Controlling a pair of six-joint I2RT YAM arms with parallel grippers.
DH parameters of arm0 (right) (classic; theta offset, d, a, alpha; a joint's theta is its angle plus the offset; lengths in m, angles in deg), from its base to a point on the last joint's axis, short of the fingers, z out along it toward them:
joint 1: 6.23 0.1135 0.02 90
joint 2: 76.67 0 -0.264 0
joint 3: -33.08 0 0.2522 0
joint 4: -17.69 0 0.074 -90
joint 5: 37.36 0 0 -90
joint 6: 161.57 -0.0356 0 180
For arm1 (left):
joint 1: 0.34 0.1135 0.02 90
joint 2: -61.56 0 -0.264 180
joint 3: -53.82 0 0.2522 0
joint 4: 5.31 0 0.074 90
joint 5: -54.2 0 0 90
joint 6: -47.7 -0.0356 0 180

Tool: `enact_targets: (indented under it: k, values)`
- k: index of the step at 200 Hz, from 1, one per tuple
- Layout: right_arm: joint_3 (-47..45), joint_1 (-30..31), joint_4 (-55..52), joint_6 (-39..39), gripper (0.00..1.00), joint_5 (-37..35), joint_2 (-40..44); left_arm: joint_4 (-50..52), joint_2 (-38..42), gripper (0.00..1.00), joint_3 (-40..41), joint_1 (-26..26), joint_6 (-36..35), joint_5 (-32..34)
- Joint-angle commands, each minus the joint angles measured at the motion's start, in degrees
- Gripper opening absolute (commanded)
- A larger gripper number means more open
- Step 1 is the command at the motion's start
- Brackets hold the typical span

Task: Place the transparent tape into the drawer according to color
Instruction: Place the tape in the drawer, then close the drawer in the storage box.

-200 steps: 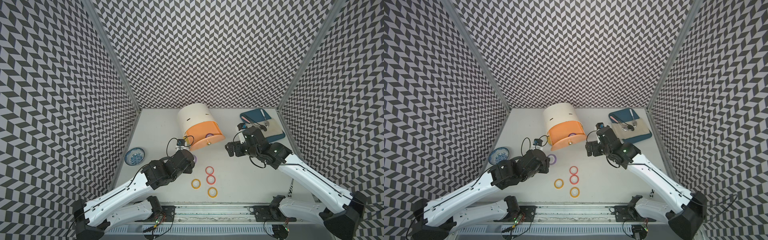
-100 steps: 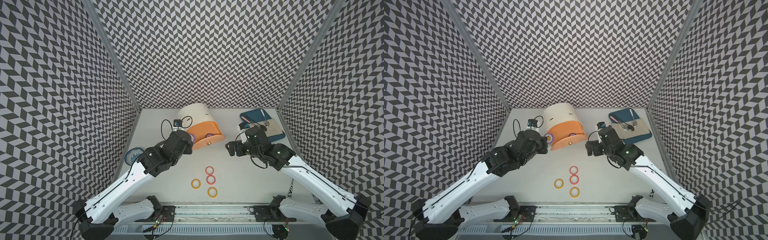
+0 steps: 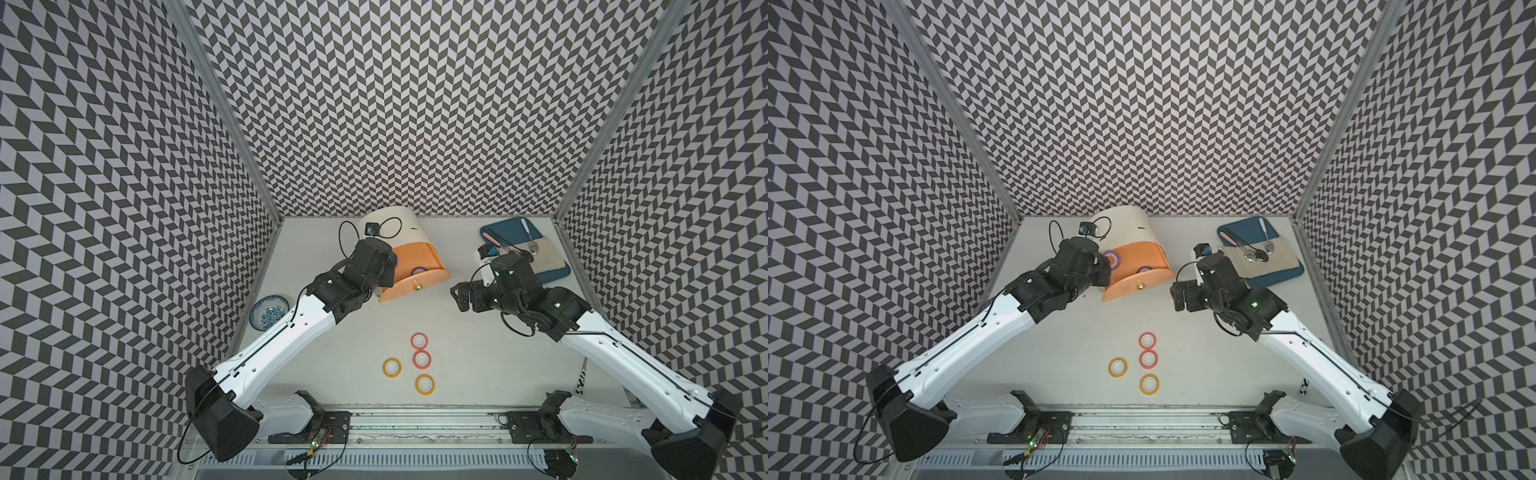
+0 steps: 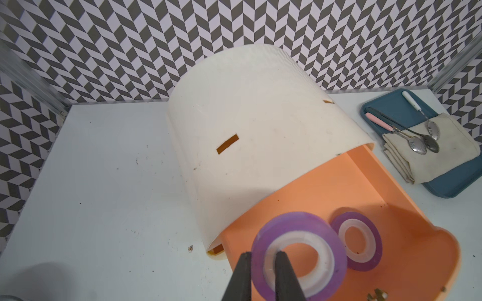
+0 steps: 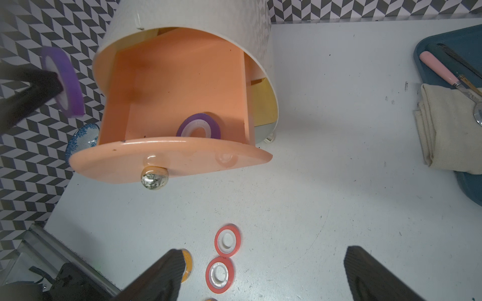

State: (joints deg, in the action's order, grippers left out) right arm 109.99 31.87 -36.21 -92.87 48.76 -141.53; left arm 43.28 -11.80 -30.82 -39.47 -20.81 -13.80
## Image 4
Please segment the purple tape roll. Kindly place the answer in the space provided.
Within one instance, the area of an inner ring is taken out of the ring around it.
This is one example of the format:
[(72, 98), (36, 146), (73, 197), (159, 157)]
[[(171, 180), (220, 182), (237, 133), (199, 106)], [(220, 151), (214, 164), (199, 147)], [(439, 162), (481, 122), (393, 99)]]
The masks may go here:
[(299, 278), (307, 300), (328, 300), (342, 285), (347, 271), (345, 246), (336, 231), (322, 218), (306, 212), (281, 214), (266, 223), (252, 244), (251, 277), (265, 300), (275, 300), (276, 253), (302, 243), (314, 248), (318, 261), (312, 271)]
[[(330, 225), (345, 246), (349, 269), (368, 272), (379, 265), (383, 254), (382, 238), (377, 227), (369, 218), (361, 213), (348, 211), (336, 216)], [(365, 239), (365, 248), (361, 253), (351, 251), (348, 247), (346, 232), (350, 228), (360, 230)]]

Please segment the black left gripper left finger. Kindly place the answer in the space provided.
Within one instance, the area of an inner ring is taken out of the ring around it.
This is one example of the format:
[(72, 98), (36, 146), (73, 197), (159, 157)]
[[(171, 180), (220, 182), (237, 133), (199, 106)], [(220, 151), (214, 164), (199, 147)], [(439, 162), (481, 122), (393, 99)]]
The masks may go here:
[(252, 300), (251, 259), (251, 252), (241, 254), (222, 301)]

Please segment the white round drawer cabinet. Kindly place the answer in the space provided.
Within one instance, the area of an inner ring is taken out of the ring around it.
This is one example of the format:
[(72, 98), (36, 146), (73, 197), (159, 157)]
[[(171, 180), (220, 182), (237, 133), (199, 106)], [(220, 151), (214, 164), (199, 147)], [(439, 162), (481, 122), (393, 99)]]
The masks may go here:
[(245, 45), (184, 74), (168, 100), (168, 127), (211, 251), (258, 202), (370, 136), (282, 49)]

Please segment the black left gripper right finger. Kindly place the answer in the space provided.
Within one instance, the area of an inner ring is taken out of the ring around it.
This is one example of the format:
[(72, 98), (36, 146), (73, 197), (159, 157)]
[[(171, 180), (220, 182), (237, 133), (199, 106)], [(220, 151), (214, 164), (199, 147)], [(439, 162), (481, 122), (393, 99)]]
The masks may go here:
[(306, 300), (286, 252), (276, 253), (274, 271), (276, 301)]

